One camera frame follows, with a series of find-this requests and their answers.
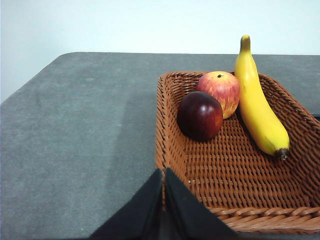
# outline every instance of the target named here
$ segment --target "table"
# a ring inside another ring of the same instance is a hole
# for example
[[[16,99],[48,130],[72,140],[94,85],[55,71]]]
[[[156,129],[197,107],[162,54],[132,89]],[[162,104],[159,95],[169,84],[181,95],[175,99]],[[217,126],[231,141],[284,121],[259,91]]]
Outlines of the table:
[[[2,239],[89,236],[154,171],[159,76],[233,71],[236,57],[72,52],[56,58],[1,105]],[[253,57],[260,73],[320,116],[320,56]]]

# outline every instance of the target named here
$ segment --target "banana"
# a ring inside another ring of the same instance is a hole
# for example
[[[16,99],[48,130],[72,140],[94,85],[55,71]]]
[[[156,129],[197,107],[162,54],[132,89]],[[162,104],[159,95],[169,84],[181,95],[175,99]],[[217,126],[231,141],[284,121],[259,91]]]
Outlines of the banana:
[[[251,54],[249,35],[241,38],[234,75],[240,82],[240,114],[255,143],[263,152],[286,160],[289,154],[289,136],[263,93]]]

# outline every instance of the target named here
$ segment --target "red apple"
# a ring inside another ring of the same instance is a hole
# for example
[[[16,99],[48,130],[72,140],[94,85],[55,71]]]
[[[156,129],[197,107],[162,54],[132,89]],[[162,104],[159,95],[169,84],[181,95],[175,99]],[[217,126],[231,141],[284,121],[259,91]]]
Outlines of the red apple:
[[[221,104],[223,119],[229,118],[237,109],[240,98],[239,80],[226,71],[212,71],[200,77],[196,91],[216,98]]]
[[[223,112],[217,99],[206,92],[193,91],[181,100],[176,121],[184,135],[204,142],[219,132]]]

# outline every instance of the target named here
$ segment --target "banana stem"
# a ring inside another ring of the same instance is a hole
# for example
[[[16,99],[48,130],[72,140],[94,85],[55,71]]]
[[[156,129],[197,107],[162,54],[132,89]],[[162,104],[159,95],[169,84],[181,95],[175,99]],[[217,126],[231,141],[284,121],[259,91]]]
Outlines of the banana stem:
[[[251,46],[250,46],[250,36],[248,34],[243,35],[240,41],[240,52],[246,51],[250,52],[251,51]]]

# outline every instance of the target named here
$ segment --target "brown wicker basket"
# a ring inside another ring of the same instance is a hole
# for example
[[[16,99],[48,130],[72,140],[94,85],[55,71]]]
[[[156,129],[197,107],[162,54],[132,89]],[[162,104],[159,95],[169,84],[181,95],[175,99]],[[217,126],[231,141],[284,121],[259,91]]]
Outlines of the brown wicker basket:
[[[195,197],[235,231],[320,231],[320,123],[276,80],[259,74],[264,94],[288,131],[290,154],[263,153],[239,112],[208,142],[184,136],[176,114],[205,72],[169,72],[157,86],[156,167],[178,175]]]

